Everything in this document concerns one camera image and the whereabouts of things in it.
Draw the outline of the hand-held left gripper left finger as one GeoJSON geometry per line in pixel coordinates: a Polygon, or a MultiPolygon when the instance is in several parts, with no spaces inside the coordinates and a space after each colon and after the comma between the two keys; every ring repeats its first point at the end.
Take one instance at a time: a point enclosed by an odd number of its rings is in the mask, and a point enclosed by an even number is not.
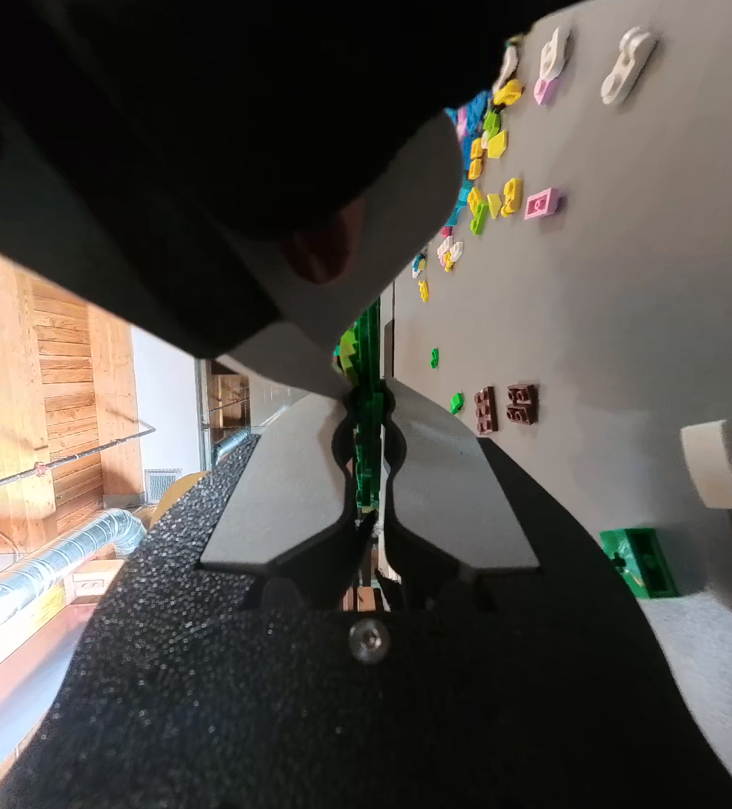
{"type": "Polygon", "coordinates": [[[209,570],[274,572],[354,522],[346,404],[310,393],[260,435],[204,548],[209,570]]]}

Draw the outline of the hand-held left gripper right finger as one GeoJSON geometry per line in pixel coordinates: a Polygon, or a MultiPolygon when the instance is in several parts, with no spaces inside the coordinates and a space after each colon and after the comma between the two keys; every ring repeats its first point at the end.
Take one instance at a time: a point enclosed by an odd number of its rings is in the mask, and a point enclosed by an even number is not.
{"type": "Polygon", "coordinates": [[[391,483],[400,528],[465,572],[535,571],[536,554],[472,430],[395,378],[385,382],[404,451],[391,483]]]}

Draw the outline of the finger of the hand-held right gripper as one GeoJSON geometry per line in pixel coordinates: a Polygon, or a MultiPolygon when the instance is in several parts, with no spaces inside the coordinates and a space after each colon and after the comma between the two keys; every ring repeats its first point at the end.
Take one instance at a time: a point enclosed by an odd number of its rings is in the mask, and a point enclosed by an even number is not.
{"type": "Polygon", "coordinates": [[[228,368],[343,399],[351,385],[332,368],[334,346],[439,231],[461,182],[461,147],[450,119],[440,113],[366,191],[360,246],[342,278],[313,285],[295,275],[275,246],[231,236],[279,318],[232,348],[228,368]]]}
{"type": "Polygon", "coordinates": [[[27,148],[0,150],[0,256],[200,359],[232,354],[279,322],[272,306],[225,302],[178,281],[159,298],[128,264],[84,204],[27,148]]]}

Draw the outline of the green lego build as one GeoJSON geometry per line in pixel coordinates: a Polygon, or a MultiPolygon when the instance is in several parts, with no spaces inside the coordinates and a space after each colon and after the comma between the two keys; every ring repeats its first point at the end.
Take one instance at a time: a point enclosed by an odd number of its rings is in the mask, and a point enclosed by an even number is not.
{"type": "Polygon", "coordinates": [[[381,301],[376,299],[340,338],[335,355],[352,384],[356,505],[363,513],[380,505],[384,416],[381,359],[381,301]]]}

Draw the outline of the brown square lego plate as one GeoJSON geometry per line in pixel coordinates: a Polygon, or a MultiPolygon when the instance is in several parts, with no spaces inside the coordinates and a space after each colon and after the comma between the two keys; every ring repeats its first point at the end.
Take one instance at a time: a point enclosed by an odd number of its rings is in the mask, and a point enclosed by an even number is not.
{"type": "Polygon", "coordinates": [[[487,386],[479,390],[474,395],[473,402],[477,434],[482,437],[498,431],[499,420],[494,386],[487,386]]]}

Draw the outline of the pile of colourful lego bricks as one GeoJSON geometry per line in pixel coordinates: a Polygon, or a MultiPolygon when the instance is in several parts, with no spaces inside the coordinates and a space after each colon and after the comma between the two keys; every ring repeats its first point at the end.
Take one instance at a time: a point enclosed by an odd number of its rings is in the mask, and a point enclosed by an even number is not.
{"type": "Polygon", "coordinates": [[[521,36],[512,37],[507,41],[499,77],[490,91],[481,91],[467,105],[459,107],[455,113],[447,110],[448,115],[456,121],[456,133],[461,139],[467,177],[452,217],[444,226],[443,233],[447,237],[452,235],[452,228],[462,208],[472,205],[467,202],[472,192],[470,183],[480,176],[485,153],[490,149],[493,139],[504,133],[501,123],[502,108],[514,103],[512,96],[519,98],[522,93],[522,86],[519,84],[516,84],[514,89],[509,88],[510,83],[515,82],[513,76],[519,63],[517,46],[520,41],[521,36]]]}

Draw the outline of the dark brown lego plate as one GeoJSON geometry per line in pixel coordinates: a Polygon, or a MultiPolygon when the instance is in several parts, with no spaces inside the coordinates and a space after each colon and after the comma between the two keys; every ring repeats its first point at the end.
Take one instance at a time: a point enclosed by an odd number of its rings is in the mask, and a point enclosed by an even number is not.
{"type": "Polygon", "coordinates": [[[532,426],[539,419],[539,384],[507,386],[506,416],[511,423],[532,426]]]}

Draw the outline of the pink lego plate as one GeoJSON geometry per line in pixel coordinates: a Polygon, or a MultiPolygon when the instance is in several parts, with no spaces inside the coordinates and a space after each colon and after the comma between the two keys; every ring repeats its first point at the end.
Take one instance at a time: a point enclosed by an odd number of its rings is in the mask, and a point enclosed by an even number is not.
{"type": "Polygon", "coordinates": [[[557,212],[562,194],[557,187],[549,187],[529,196],[524,205],[524,220],[549,217],[557,212]]]}

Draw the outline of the green lego brick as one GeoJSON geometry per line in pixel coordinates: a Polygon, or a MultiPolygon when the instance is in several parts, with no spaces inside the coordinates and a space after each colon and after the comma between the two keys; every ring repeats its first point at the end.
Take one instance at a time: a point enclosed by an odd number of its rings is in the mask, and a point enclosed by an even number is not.
{"type": "Polygon", "coordinates": [[[600,533],[606,558],[638,600],[678,598],[674,577],[654,528],[619,528],[600,533]]]}

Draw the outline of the white rounded lego plate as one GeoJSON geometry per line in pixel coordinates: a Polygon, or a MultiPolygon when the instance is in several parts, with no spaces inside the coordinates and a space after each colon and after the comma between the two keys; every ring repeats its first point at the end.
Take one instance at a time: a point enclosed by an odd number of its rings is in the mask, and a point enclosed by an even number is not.
{"type": "Polygon", "coordinates": [[[627,30],[619,43],[613,69],[601,85],[601,101],[605,106],[623,103],[631,93],[657,43],[657,37],[643,27],[627,30]]]}
{"type": "Polygon", "coordinates": [[[539,73],[534,86],[533,97],[540,107],[546,106],[558,86],[558,80],[566,64],[566,50],[571,38],[571,28],[555,28],[551,38],[542,47],[539,73]]]}

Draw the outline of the white curved lego brick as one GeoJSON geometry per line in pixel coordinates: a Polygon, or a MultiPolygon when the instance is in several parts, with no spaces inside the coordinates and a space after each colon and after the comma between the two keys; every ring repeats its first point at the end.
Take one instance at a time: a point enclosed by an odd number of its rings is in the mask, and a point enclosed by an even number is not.
{"type": "Polygon", "coordinates": [[[704,507],[732,511],[732,422],[721,419],[684,426],[681,446],[704,507]]]}

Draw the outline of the person's right hand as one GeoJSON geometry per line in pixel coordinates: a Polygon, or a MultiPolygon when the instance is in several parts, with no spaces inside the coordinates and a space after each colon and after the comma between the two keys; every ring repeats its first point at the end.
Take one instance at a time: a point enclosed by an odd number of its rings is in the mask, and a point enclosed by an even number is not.
{"type": "Polygon", "coordinates": [[[356,259],[366,210],[366,198],[356,198],[334,214],[284,236],[279,250],[300,278],[328,286],[345,276],[356,259]]]}

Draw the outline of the metal railing pipe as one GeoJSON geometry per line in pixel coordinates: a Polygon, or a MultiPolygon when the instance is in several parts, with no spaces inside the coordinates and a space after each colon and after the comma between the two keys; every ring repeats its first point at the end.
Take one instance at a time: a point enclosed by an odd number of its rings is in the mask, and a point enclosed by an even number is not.
{"type": "Polygon", "coordinates": [[[133,442],[133,441],[136,441],[136,440],[140,440],[140,439],[142,439],[144,437],[147,437],[149,435],[152,435],[152,434],[154,434],[156,432],[156,429],[153,426],[150,426],[148,424],[144,424],[144,426],[146,427],[145,430],[140,430],[140,431],[138,431],[136,433],[133,433],[131,435],[127,435],[127,436],[125,436],[123,438],[120,438],[120,439],[112,440],[110,442],[98,445],[98,446],[96,446],[94,448],[85,450],[83,452],[78,452],[78,453],[75,453],[75,454],[72,454],[72,455],[68,455],[68,456],[59,458],[57,460],[49,460],[47,463],[36,462],[30,469],[27,469],[27,470],[24,470],[24,471],[21,471],[21,472],[17,472],[15,474],[9,475],[8,477],[0,478],[0,489],[5,487],[5,486],[8,486],[8,485],[13,485],[15,483],[22,482],[22,481],[27,480],[29,478],[45,477],[51,471],[59,469],[61,467],[64,467],[64,466],[66,466],[66,465],[68,465],[70,463],[75,463],[75,462],[77,462],[79,460],[88,458],[90,456],[97,455],[97,454],[100,454],[100,453],[102,453],[104,451],[114,449],[114,448],[119,447],[119,446],[121,446],[123,444],[126,444],[128,442],[133,442]]]}

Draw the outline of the white wall vent grille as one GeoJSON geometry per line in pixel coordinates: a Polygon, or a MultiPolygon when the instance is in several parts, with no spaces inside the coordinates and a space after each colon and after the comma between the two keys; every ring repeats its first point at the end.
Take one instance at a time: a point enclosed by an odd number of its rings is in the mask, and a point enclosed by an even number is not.
{"type": "Polygon", "coordinates": [[[181,469],[145,469],[144,504],[154,505],[159,503],[166,491],[176,483],[182,475],[181,469]]]}

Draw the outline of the silver flexible air duct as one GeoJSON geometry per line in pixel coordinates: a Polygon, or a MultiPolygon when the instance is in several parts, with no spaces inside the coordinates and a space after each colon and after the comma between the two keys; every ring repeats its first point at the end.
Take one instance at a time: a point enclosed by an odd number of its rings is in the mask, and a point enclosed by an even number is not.
{"type": "Polygon", "coordinates": [[[100,511],[79,528],[27,554],[0,571],[0,625],[48,592],[69,573],[99,551],[112,546],[117,557],[127,558],[147,530],[129,511],[100,511]]]}

